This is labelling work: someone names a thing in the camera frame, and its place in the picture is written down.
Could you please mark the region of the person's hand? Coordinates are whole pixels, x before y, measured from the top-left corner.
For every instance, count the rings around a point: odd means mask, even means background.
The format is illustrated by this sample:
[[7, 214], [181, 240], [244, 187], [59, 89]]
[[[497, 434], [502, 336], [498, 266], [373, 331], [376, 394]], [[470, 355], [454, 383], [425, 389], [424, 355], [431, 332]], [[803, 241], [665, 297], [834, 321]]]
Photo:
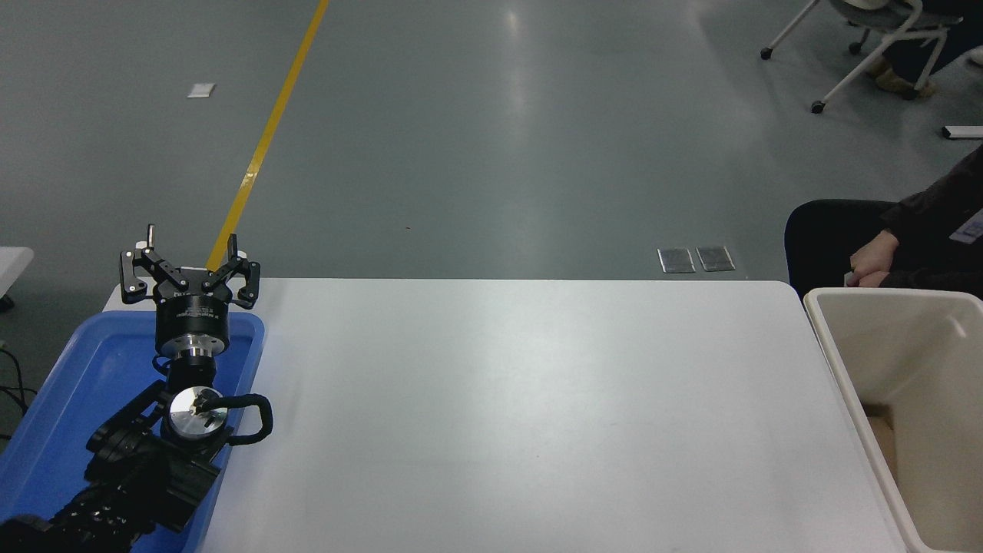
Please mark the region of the person's hand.
[[881, 230], [849, 257], [846, 287], [878, 288], [892, 269], [899, 239], [889, 230]]

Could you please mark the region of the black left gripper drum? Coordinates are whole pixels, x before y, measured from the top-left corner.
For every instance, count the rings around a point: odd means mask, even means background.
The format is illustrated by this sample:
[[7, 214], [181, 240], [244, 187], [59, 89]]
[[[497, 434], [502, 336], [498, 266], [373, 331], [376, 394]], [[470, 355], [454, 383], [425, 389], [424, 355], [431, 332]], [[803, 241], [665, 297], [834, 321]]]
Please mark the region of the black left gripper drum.
[[229, 305], [211, 295], [155, 293], [157, 351], [205, 349], [224, 351], [229, 346]]

